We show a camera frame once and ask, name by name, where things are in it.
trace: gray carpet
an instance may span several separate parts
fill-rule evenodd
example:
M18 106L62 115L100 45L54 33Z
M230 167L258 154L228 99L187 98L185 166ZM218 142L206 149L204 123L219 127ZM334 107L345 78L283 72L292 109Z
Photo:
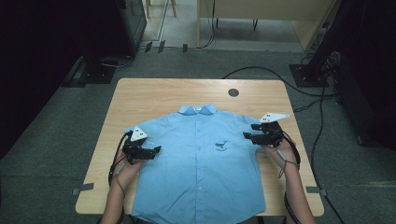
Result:
M289 64L300 63L304 56L267 51L190 49L182 53L182 49L165 49L158 53L152 49L145 53L142 50L132 63L116 70L111 84L60 88L0 161L3 192L0 223L97 221L99 215L76 212L78 197L71 190L84 180L120 78L222 78L242 67L264 66L294 85ZM228 78L277 79L261 69L244 70ZM289 86L287 89L294 108L316 99ZM318 88L299 90L321 92ZM332 88L326 89L326 93L332 93ZM315 170L333 205L346 223L392 222L396 218L396 187L391 182L396 179L396 152L359 146L347 114L335 98L323 102L323 113L324 127L315 153ZM297 113L296 118L310 155L320 128L318 104ZM318 223L339 223L330 206L324 200L323 203L325 214L317 218ZM281 217L267 217L265 223L280 220Z

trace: floor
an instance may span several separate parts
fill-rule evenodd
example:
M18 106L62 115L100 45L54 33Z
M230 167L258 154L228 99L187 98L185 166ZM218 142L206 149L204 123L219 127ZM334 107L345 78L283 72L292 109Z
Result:
M177 0L176 17L173 15L170 1L152 0L154 1L158 4L150 7L147 30L152 33L152 26L160 30L153 32L150 37L145 34L141 45L145 46L153 41L153 46L159 46L160 41L165 41L166 47L182 48L183 44L187 44L189 48L196 48L197 1ZM212 26L216 27L216 19L201 19L200 46L209 42ZM290 21L259 20L256 30L253 30L253 20L221 19L214 29L214 36L214 41L207 49L303 52Z

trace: person's right hand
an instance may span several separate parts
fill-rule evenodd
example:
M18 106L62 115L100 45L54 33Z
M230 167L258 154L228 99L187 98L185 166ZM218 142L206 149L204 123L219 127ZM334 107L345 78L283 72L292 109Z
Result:
M274 159L275 163L283 169L285 167L285 161L280 157L280 155L277 153L278 150L280 150L285 156L288 161L291 162L296 162L296 158L293 152L293 149L291 148L290 143L286 140L283 139L282 142L280 143L279 146L277 147L270 147L270 146L265 146L261 145L262 148L264 148Z

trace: light blue shirt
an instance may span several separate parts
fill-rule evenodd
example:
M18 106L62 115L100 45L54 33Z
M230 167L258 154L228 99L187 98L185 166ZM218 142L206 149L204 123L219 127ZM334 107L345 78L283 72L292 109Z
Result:
M138 124L148 135L143 147L162 149L140 170L132 215L152 223L222 224L264 211L259 147L242 134L254 133L252 123L259 120L199 105Z

